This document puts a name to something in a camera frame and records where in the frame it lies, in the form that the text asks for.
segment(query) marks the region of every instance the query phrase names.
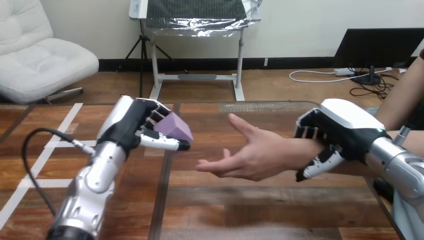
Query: human arm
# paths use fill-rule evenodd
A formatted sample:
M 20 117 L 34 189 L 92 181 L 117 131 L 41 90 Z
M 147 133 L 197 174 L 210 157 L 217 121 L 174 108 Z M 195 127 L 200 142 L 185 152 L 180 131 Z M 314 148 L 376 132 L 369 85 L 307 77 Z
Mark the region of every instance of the human arm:
M 390 91 L 375 117 L 387 130 L 399 129 L 424 96 L 424 50 Z
M 305 168 L 324 146 L 318 141 L 305 138 L 284 138 L 276 133 L 256 128 L 245 120 L 230 114 L 230 124 L 243 134 L 247 144 L 236 154 L 224 149 L 223 159 L 219 161 L 199 160 L 196 169 L 210 172 L 220 178 L 241 178 L 252 181 L 275 176 L 281 172 L 298 171 Z M 397 131 L 390 131 L 394 138 Z M 424 156 L 421 142 L 424 131 L 411 131 L 404 146 L 418 156 Z M 378 177 L 365 164 L 359 161 L 344 161 L 331 173 Z

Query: black baseboard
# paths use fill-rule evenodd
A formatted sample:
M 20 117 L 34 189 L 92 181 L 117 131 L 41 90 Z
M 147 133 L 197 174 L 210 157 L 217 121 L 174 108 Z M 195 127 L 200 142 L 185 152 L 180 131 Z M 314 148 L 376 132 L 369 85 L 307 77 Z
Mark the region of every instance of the black baseboard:
M 405 64 L 409 67 L 417 57 L 411 57 Z M 275 69 L 325 69 L 342 68 L 334 65 L 334 57 L 272 57 L 268 58 L 267 66 L 264 66 L 265 58 L 244 58 L 243 70 L 275 70 Z M 176 58 L 158 59 L 159 71 L 226 71 L 237 69 L 237 58 Z M 148 59 L 143 64 L 144 72 L 152 72 L 152 60 Z M 124 59 L 99 59 L 99 72 L 139 72 L 140 59 L 131 58 L 126 62 Z

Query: chair cushion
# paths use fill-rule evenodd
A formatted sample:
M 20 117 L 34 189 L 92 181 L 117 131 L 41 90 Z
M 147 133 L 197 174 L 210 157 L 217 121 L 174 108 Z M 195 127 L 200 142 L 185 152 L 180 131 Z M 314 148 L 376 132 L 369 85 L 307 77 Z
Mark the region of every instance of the chair cushion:
M 20 51 L 0 55 L 0 95 L 30 103 L 95 74 L 97 57 L 85 48 L 48 38 Z
M 0 55 L 52 37 L 52 27 L 39 0 L 0 0 Z

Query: human hand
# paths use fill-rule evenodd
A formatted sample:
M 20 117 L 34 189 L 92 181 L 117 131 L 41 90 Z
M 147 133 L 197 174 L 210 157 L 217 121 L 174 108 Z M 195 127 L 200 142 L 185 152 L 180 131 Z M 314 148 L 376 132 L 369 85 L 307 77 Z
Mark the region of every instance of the human hand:
M 199 160 L 197 171 L 259 182 L 287 170 L 303 169 L 324 148 L 313 139 L 284 138 L 259 129 L 232 113 L 228 118 L 232 127 L 246 137 L 247 144 L 233 156 L 224 149 L 219 161 Z

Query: wrist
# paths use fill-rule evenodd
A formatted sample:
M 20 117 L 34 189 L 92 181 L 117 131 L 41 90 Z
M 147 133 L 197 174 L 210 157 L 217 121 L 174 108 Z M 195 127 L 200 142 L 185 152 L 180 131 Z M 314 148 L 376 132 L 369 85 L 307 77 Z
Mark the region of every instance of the wrist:
M 306 168 L 325 148 L 321 142 L 314 139 L 292 138 L 287 140 L 289 141 L 288 148 L 292 159 L 288 167 L 294 171 Z

